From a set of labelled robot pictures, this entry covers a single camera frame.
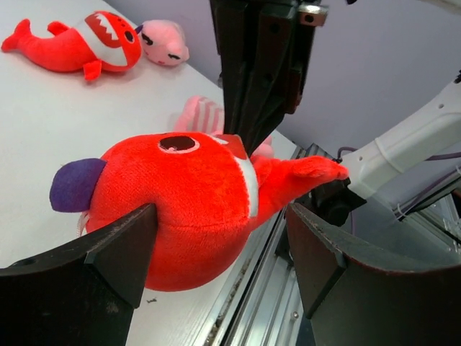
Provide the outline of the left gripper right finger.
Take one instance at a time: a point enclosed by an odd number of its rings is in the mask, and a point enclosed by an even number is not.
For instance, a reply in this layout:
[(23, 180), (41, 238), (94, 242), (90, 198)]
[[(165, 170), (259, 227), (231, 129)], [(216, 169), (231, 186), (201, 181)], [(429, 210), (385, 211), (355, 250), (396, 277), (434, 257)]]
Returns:
[(460, 266), (405, 257), (292, 203), (287, 234), (317, 345), (458, 345)]

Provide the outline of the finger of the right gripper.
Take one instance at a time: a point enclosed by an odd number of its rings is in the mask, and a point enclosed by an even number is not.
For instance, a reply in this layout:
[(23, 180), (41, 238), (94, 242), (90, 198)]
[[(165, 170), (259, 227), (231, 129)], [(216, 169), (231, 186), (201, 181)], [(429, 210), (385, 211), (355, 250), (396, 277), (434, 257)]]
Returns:
[(211, 1), (215, 39), (221, 62), (225, 133), (255, 132), (252, 115), (244, 110), (256, 54), (259, 8), (253, 1)]
[(255, 45), (248, 78), (248, 152), (296, 111), (317, 27), (316, 1), (252, 1)]

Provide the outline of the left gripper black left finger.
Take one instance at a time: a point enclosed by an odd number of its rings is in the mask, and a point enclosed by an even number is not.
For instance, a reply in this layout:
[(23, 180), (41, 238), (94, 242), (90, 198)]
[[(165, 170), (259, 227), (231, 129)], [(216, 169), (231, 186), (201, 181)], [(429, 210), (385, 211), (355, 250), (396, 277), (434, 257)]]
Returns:
[(1, 269), (1, 344), (125, 345), (157, 227), (144, 205)]

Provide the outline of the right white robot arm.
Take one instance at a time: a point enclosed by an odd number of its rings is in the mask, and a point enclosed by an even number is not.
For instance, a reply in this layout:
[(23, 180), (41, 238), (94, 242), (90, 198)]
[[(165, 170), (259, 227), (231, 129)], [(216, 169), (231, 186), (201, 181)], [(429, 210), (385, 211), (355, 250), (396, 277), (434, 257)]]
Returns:
[[(313, 38), (328, 7), (320, 1), (211, 1), (225, 106), (224, 131), (252, 154), (303, 95)], [(313, 191), (311, 210), (340, 226), (385, 183), (460, 140), (460, 80), (343, 158), (349, 180)]]

